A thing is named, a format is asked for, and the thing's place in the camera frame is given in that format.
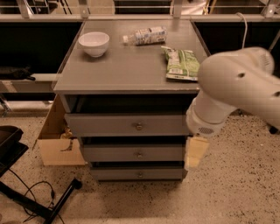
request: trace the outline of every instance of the white cable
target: white cable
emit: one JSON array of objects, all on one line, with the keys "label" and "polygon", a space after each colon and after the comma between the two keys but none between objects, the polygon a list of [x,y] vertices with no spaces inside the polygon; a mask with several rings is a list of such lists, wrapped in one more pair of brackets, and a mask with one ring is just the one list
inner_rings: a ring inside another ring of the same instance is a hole
[{"label": "white cable", "polygon": [[243,18],[244,20],[244,23],[245,23],[245,32],[244,32],[244,37],[243,37],[243,42],[242,42],[242,48],[244,48],[245,46],[245,40],[246,40],[246,36],[247,36],[247,30],[248,30],[248,25],[247,25],[247,20],[246,18],[244,17],[244,15],[240,12],[237,12],[236,13],[240,18]]}]

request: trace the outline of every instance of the drawer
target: drawer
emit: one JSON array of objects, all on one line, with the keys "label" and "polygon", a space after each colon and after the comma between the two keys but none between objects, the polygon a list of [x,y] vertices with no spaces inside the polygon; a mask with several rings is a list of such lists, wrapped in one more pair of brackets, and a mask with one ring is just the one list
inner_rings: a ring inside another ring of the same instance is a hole
[{"label": "drawer", "polygon": [[92,137],[84,141],[88,162],[182,161],[184,136]]},{"label": "drawer", "polygon": [[77,137],[188,135],[185,115],[66,114]]},{"label": "drawer", "polygon": [[108,167],[96,165],[91,168],[91,175],[96,180],[184,179],[186,177],[186,170],[183,169],[182,165],[138,166],[136,164],[135,166],[122,166],[124,163],[116,164],[116,166],[109,165]]}]

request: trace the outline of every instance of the gray countertop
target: gray countertop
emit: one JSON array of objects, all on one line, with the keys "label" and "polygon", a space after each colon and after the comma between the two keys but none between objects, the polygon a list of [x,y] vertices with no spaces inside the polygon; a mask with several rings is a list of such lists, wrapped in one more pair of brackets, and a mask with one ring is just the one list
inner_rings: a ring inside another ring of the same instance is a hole
[{"label": "gray countertop", "polygon": [[164,46],[192,50],[199,62],[207,57],[189,20],[87,21],[80,35],[106,32],[110,36],[109,48],[100,58],[91,58],[76,43],[54,91],[70,95],[196,91],[195,82],[165,78],[167,62],[160,44],[123,44],[123,35],[158,25],[164,25],[168,31]]}]

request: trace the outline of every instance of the black chair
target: black chair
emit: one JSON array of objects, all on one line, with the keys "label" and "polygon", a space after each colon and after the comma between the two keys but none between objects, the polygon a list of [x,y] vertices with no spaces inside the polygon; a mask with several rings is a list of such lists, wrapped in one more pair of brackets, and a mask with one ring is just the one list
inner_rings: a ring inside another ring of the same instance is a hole
[{"label": "black chair", "polygon": [[[0,126],[0,178],[8,171],[17,160],[28,150],[28,147],[19,142],[23,131],[14,126]],[[28,199],[23,194],[10,189],[0,181],[0,193],[3,193],[11,200],[22,207],[34,212],[36,215],[45,219],[46,223],[52,223],[63,207],[68,197],[74,189],[80,189],[81,182],[73,179],[70,186],[59,199],[53,209],[41,206],[32,199]]]}]

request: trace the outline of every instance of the drawer front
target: drawer front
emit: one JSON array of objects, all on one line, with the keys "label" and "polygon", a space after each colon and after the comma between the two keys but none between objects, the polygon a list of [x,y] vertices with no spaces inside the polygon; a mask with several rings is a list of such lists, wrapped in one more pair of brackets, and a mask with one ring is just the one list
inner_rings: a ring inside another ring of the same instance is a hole
[{"label": "drawer front", "polygon": [[115,161],[182,161],[185,146],[164,145],[84,145],[83,156],[88,162]]},{"label": "drawer front", "polygon": [[186,176],[184,169],[96,170],[92,168],[90,172],[96,180],[183,179]]},{"label": "drawer front", "polygon": [[182,136],[188,135],[184,115],[66,114],[77,137]]}]

